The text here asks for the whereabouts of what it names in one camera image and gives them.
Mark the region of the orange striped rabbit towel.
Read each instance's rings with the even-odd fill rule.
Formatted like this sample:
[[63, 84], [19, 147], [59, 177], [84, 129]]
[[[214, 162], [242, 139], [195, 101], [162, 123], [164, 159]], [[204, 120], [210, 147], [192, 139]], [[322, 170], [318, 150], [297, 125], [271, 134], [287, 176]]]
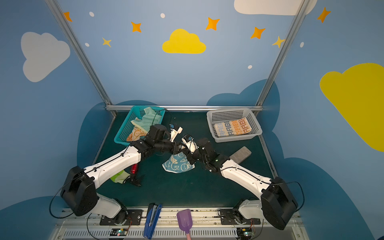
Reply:
[[246, 118], [216, 123], [214, 129], [218, 137], [245, 135], [252, 131], [252, 127]]

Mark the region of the right green circuit board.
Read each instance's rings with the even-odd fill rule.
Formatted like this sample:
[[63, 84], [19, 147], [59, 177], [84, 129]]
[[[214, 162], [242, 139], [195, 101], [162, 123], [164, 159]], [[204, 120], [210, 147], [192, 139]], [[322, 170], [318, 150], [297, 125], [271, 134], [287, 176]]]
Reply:
[[249, 229], [237, 228], [237, 240], [250, 240], [254, 237], [254, 232]]

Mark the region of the orange cream patterned towel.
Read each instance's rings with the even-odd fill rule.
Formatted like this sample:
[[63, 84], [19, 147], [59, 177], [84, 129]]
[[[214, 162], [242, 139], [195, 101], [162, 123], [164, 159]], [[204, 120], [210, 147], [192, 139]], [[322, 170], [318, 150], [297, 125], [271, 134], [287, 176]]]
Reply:
[[138, 127], [134, 127], [133, 128], [133, 131], [129, 134], [129, 136], [127, 137], [126, 141], [127, 142], [133, 142], [133, 141], [137, 141], [139, 140], [141, 137], [144, 137], [147, 135], [148, 132], [138, 128]]

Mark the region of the grey sponge block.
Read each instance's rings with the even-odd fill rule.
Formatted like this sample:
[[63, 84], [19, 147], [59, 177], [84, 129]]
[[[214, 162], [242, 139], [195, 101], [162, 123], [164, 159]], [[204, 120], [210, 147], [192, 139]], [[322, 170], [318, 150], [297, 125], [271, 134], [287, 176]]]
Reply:
[[252, 152], [246, 146], [243, 146], [242, 148], [237, 150], [235, 153], [233, 153], [230, 156], [230, 159], [233, 160], [235, 163], [240, 164], [244, 160], [246, 160], [251, 154]]

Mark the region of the blue stapler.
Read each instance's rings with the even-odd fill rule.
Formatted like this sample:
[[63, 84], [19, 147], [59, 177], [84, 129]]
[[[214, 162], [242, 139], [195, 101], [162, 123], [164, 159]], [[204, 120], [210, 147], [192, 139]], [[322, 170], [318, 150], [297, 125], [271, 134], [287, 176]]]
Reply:
[[147, 209], [144, 233], [143, 233], [144, 238], [148, 240], [152, 239], [153, 234], [155, 232], [157, 221], [160, 217], [162, 207], [163, 207], [162, 204], [159, 204], [159, 205], [156, 205], [155, 203], [149, 204]]

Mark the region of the teal plastic basket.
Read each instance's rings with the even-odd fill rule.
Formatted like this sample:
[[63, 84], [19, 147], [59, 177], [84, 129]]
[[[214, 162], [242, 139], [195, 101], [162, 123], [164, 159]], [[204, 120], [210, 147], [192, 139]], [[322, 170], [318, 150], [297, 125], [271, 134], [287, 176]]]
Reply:
[[[145, 114], [144, 109], [150, 107], [150, 106], [133, 106], [131, 110], [129, 111], [128, 115], [126, 116], [125, 120], [123, 121], [120, 129], [118, 130], [114, 142], [117, 144], [121, 144], [123, 146], [128, 146], [130, 142], [127, 142], [126, 139], [129, 136], [129, 134], [133, 131], [133, 124], [131, 123], [132, 120], [139, 118], [141, 119], [142, 116]], [[164, 118], [164, 114], [166, 110], [164, 108], [160, 107], [153, 107], [151, 106], [155, 111], [163, 110], [162, 116]]]

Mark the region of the left green circuit board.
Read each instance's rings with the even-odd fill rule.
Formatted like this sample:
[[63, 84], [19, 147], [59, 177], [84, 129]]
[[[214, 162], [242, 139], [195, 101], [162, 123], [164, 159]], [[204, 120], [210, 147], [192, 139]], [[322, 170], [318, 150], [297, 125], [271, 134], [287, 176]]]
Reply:
[[125, 237], [127, 236], [128, 229], [112, 229], [110, 232], [110, 237]]

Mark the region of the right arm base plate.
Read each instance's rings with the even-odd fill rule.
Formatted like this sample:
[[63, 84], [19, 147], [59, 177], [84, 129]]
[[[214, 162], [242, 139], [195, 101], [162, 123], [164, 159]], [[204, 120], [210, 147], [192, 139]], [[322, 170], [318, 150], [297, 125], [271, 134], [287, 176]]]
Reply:
[[219, 209], [218, 211], [222, 225], [260, 225], [260, 219], [246, 219], [236, 209]]

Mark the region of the blue rabbit pattern towel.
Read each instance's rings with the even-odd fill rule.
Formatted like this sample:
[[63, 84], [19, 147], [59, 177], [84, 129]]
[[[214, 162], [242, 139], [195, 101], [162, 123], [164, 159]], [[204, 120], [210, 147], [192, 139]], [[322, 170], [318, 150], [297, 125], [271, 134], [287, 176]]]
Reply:
[[188, 172], [195, 168], [195, 165], [191, 165], [184, 153], [177, 155], [171, 155], [170, 158], [162, 164], [163, 169], [166, 172], [180, 174]]

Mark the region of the red handled tool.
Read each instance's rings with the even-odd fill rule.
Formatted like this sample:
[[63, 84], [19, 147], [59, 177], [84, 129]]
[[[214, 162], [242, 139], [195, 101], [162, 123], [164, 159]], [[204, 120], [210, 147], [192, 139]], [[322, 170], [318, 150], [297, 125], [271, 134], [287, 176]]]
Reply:
[[139, 164], [134, 164], [131, 166], [131, 169], [130, 169], [130, 174], [131, 175], [136, 175], [137, 172], [138, 172], [138, 168], [139, 168]]

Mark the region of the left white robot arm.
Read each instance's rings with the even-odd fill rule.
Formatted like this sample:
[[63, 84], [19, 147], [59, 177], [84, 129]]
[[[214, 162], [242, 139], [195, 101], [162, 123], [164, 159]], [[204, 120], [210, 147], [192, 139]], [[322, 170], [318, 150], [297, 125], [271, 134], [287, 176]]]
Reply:
[[61, 198], [71, 208], [74, 215], [102, 215], [116, 219], [121, 224], [127, 216], [126, 207], [118, 200], [99, 195], [97, 189], [114, 175], [126, 168], [138, 164], [157, 152], [181, 152], [185, 145], [175, 142], [175, 138], [183, 129], [179, 126], [156, 124], [143, 138], [133, 141], [121, 152], [112, 157], [88, 166], [84, 169], [76, 166], [68, 172], [61, 190]]

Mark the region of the plain mint green towel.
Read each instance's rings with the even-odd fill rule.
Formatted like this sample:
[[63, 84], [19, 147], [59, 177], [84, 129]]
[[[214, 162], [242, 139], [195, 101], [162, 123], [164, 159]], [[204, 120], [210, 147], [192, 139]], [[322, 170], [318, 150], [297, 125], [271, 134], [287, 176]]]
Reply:
[[141, 119], [136, 118], [131, 121], [134, 127], [140, 129], [144, 133], [148, 133], [152, 125], [161, 124], [162, 123], [162, 113], [163, 110], [155, 111], [151, 107], [147, 107], [144, 109], [145, 114]]

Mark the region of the purple plastic scoop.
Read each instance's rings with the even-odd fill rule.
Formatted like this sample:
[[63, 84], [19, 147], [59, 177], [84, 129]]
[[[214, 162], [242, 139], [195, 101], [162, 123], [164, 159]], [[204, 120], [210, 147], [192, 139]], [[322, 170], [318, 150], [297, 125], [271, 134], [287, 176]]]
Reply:
[[180, 230], [185, 232], [187, 240], [191, 240], [190, 230], [193, 226], [193, 220], [190, 209], [185, 209], [177, 213], [177, 219]]

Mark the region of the grey plastic basket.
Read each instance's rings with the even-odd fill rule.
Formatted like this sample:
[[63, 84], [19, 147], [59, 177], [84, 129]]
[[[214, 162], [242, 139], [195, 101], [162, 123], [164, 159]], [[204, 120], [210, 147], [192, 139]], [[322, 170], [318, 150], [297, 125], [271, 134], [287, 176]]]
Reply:
[[247, 108], [209, 111], [207, 120], [217, 143], [250, 140], [263, 133], [256, 116]]

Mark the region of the green circuit board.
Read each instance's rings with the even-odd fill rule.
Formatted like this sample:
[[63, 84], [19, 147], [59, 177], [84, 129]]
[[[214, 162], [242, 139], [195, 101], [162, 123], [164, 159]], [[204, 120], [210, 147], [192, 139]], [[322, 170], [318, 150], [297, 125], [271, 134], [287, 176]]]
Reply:
[[254, 232], [249, 229], [237, 228], [237, 240], [250, 240], [254, 237]]
[[112, 229], [110, 232], [110, 237], [125, 237], [127, 236], [128, 229]]

